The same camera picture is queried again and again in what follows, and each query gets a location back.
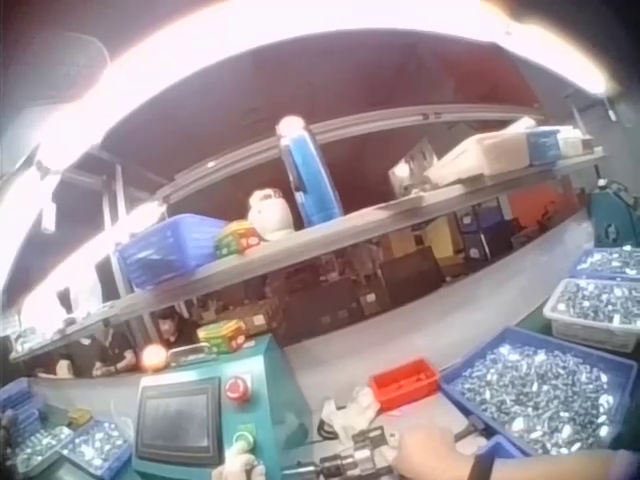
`hand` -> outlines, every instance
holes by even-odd
[[[109,377],[115,374],[115,367],[96,367],[93,369],[93,376],[96,378]]]
[[[264,465],[259,465],[250,453],[227,459],[211,473],[211,480],[266,480]]]
[[[453,432],[428,427],[403,433],[394,466],[411,480],[465,480],[472,457],[456,450]]]

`green button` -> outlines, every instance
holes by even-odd
[[[254,439],[253,439],[253,435],[251,435],[249,432],[237,432],[234,436],[233,436],[233,443],[245,443],[248,447],[249,450],[253,450],[253,445],[255,443]]]

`white glove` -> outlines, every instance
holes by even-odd
[[[246,443],[235,443],[226,453],[224,465],[211,473],[211,480],[266,480],[264,465],[248,451]]]
[[[379,409],[373,390],[359,387],[342,410],[337,409],[334,400],[327,400],[322,408],[322,419],[333,427],[340,443],[349,447],[353,445],[351,437],[369,428]]]

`red plastic box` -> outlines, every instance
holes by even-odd
[[[380,412],[389,412],[436,393],[438,378],[438,371],[421,358],[373,375],[369,386],[380,403]]]

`red emergency stop button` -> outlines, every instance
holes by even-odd
[[[231,377],[224,386],[224,393],[229,400],[246,402],[251,396],[251,387],[243,377]]]

